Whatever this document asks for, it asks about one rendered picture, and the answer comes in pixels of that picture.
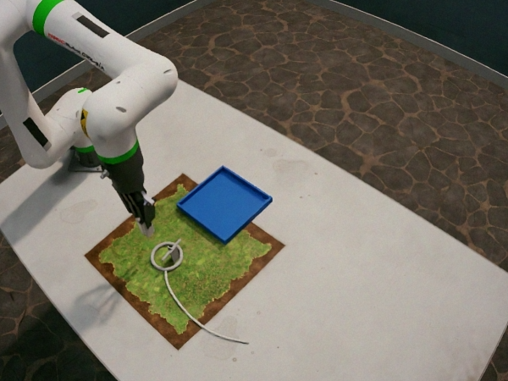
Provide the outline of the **grey cable loop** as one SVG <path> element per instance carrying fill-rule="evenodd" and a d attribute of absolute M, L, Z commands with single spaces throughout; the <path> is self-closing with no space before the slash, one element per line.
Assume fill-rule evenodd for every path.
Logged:
<path fill-rule="evenodd" d="M 172 267 L 169 267 L 169 268 L 162 268 L 162 267 L 159 267 L 155 261 L 154 261 L 154 254 L 155 252 L 157 251 L 157 249 L 159 249 L 160 247 L 162 246 L 173 246 L 174 243 L 173 242 L 163 242 L 159 245 L 157 245 L 153 250 L 152 250 L 152 253 L 151 253 L 151 262 L 152 262 L 152 265 L 158 269 L 158 270 L 161 270 L 161 271 L 171 271 L 171 270 L 174 270 L 176 269 L 181 263 L 182 263 L 182 260 L 183 260 L 183 251 L 182 249 L 180 248 L 180 246 L 177 246 L 177 249 L 179 250 L 179 261 L 177 261 L 177 263 L 175 265 L 173 265 Z"/>

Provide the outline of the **blue tray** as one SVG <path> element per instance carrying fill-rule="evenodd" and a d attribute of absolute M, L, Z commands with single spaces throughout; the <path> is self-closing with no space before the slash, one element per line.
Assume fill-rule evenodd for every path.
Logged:
<path fill-rule="evenodd" d="M 176 205 L 227 245 L 271 202 L 270 195 L 222 165 Z"/>

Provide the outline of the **green grass mat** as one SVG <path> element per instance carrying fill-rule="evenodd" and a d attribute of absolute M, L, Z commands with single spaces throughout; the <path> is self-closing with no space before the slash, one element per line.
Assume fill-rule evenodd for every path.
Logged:
<path fill-rule="evenodd" d="M 197 186 L 182 174 L 154 196 L 155 231 L 150 238 L 141 234 L 132 214 L 84 255 L 177 350 L 202 327 L 171 295 L 165 271 L 152 265 L 154 247 L 181 239 L 183 260 L 167 271 L 168 284 L 183 308 L 203 326 L 285 247 L 253 222 L 223 244 L 177 208 L 176 203 Z"/>

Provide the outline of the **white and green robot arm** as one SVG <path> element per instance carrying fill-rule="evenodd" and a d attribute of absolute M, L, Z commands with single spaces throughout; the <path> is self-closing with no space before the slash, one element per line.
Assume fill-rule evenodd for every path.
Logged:
<path fill-rule="evenodd" d="M 112 81 L 93 93 L 68 91 L 44 116 L 13 51 L 30 30 Z M 132 178 L 144 163 L 135 127 L 174 94 L 177 84 L 171 61 L 121 36 L 74 0 L 0 0 L 0 111 L 32 168 L 49 168 L 75 149 L 81 166 L 101 165 L 101 179 Z"/>

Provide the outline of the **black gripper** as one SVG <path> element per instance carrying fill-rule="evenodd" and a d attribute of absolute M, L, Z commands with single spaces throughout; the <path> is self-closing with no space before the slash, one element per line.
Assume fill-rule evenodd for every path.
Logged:
<path fill-rule="evenodd" d="M 111 181 L 112 187 L 117 191 L 127 211 L 130 214 L 133 213 L 141 233 L 146 234 L 146 237 L 149 238 L 155 231 L 152 220 L 155 218 L 155 202 L 157 199 L 146 194 L 143 169 L 141 168 L 139 173 L 130 179 Z"/>

